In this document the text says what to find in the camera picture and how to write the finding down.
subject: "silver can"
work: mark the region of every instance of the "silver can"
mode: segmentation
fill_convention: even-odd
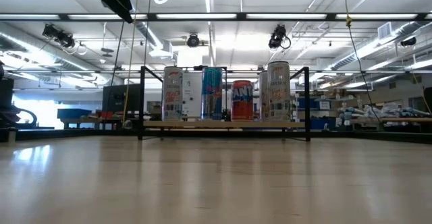
[[[182,119],[183,71],[175,66],[163,70],[162,120],[179,121]]]
[[[261,121],[269,121],[269,77],[267,71],[259,74],[259,100]]]
[[[291,120],[290,64],[286,61],[269,63],[268,87],[270,121]]]

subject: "red can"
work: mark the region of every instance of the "red can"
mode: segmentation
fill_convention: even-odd
[[[231,120],[252,121],[253,117],[253,88],[248,80],[236,80],[231,90]]]

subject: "blue can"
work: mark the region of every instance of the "blue can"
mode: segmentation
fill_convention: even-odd
[[[201,119],[222,119],[222,69],[205,67],[202,71]]]

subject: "floor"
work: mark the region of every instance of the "floor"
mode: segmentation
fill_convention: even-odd
[[[430,223],[432,146],[83,137],[0,145],[0,223]]]

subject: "energy drink can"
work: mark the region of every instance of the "energy drink can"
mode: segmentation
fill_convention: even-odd
[[[269,63],[270,121],[291,120],[290,65],[286,61]]]
[[[261,121],[269,121],[269,77],[267,71],[259,74],[259,99]]]
[[[231,89],[231,120],[252,121],[253,115],[253,89],[248,80],[236,80]]]
[[[178,121],[182,119],[183,71],[175,66],[163,70],[162,120]]]
[[[222,69],[205,67],[202,71],[201,119],[222,119]]]

